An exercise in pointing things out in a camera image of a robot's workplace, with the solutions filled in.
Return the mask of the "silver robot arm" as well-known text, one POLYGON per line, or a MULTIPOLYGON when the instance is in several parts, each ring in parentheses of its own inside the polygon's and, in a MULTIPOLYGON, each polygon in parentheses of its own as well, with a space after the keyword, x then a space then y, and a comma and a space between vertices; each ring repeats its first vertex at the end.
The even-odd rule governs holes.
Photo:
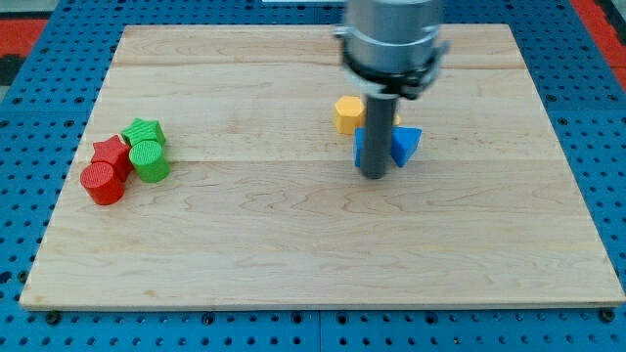
POLYGON ((340 41, 345 77, 379 99, 416 100, 436 79, 448 43, 438 41, 441 0, 348 0, 340 41))

